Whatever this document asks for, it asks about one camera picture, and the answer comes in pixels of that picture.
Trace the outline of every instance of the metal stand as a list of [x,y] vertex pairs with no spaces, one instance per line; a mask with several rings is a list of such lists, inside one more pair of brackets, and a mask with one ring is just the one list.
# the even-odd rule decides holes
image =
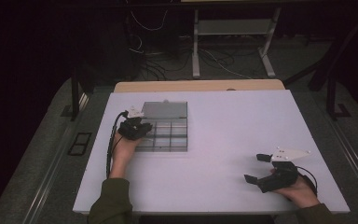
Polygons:
[[316,63],[314,63],[314,64],[308,66],[307,68],[305,68],[305,69],[302,70],[301,72],[299,72],[299,73],[297,73],[297,74],[295,74],[295,75],[293,75],[293,76],[291,76],[291,77],[285,79],[285,80],[282,82],[283,85],[286,87],[286,86],[292,84],[293,82],[295,82],[295,81],[301,79],[302,77],[308,75],[309,73],[315,71],[316,69],[319,68],[319,66],[320,66],[323,62],[324,62],[324,59],[321,59],[321,60],[319,60],[318,62],[316,62]]
[[76,69],[74,68],[71,76],[72,81],[72,118],[71,121],[75,120],[80,108],[79,108],[79,84],[76,75]]
[[341,112],[336,112],[336,80],[333,77],[328,78],[327,81],[327,101],[326,110],[332,120],[337,118],[350,117],[351,114],[343,104],[337,105]]
[[261,61],[264,64],[268,77],[276,77],[269,61],[268,51],[274,36],[281,8],[275,9],[272,19],[264,20],[233,20],[233,21],[199,21],[199,11],[194,14],[193,38],[193,78],[200,78],[200,62],[198,54],[199,35],[266,35],[266,42],[259,50]]

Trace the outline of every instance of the white table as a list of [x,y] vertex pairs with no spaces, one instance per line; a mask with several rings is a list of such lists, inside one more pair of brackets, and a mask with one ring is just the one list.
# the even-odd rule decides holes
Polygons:
[[106,150],[116,116],[144,102],[187,101],[188,152],[138,152],[127,177],[135,214],[280,214],[295,207],[262,193],[244,174],[264,177],[272,165],[257,153],[277,147],[310,150],[294,161],[318,180],[319,199],[349,212],[290,91],[165,91],[112,93],[77,194],[74,211],[87,214],[105,180]]

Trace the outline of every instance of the green sleeve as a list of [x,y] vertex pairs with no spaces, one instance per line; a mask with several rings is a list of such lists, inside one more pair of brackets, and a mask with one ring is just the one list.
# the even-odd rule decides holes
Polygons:
[[299,224],[339,224],[324,203],[302,208],[296,212]]
[[104,180],[101,196],[89,211],[89,224],[131,223],[130,182],[122,178]]

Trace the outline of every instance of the wrist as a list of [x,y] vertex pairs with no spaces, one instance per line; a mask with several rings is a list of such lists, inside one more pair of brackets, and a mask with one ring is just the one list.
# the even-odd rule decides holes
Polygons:
[[114,161],[112,169],[109,174],[109,178],[124,178],[126,174],[127,163]]

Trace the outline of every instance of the hand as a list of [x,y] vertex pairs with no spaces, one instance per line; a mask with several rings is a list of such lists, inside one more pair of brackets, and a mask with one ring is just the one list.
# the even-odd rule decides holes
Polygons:
[[113,141],[115,148],[112,153],[113,163],[109,178],[123,178],[125,176],[127,165],[133,156],[136,146],[141,141],[142,139],[132,141],[116,133]]
[[290,199],[299,208],[312,207],[320,203],[310,186],[301,176],[298,177],[296,183],[292,186],[276,189],[274,192]]

